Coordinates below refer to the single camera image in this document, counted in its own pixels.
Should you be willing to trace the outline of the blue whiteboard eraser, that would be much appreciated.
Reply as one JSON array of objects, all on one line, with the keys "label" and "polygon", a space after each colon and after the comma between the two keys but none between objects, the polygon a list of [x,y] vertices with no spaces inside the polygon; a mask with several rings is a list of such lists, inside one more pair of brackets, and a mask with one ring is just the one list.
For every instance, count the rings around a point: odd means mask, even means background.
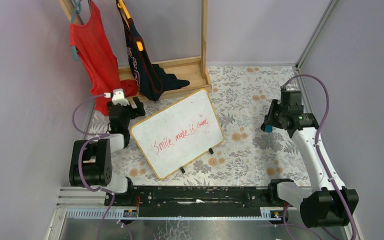
[{"label": "blue whiteboard eraser", "polygon": [[264,131],[266,133],[271,133],[273,131],[273,127],[271,125],[266,124],[264,127]]}]

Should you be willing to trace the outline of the yellow framed whiteboard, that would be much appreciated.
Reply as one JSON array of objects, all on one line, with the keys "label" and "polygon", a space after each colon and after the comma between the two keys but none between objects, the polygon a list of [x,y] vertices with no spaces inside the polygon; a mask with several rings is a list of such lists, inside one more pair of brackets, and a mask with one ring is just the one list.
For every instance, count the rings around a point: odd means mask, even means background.
[{"label": "yellow framed whiteboard", "polygon": [[130,134],[158,179],[167,178],[224,140],[204,88],[134,124]]}]

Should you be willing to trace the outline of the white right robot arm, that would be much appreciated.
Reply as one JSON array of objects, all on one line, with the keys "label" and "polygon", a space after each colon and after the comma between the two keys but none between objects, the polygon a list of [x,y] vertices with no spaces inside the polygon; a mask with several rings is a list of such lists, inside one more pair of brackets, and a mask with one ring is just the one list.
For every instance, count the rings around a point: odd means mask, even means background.
[{"label": "white right robot arm", "polygon": [[312,113],[305,113],[299,90],[281,90],[280,99],[272,100],[261,130],[283,129],[297,146],[304,161],[310,190],[292,179],[273,179],[268,185],[273,204],[289,203],[299,210],[308,228],[343,227],[351,220],[359,202],[355,189],[348,189],[336,173],[321,139],[316,139],[319,124]]}]

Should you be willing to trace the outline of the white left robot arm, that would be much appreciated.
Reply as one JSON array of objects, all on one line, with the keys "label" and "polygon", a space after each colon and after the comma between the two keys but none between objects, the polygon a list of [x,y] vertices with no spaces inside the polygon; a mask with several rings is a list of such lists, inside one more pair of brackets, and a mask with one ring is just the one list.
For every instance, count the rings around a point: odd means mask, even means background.
[{"label": "white left robot arm", "polygon": [[124,194],[129,188],[129,178],[113,176],[112,152],[126,148],[131,139],[130,120],[143,117],[144,104],[138,97],[123,103],[109,101],[108,130],[105,133],[91,134],[87,140],[77,140],[73,144],[68,179],[71,186],[83,187],[91,192],[104,191],[109,194]]}]

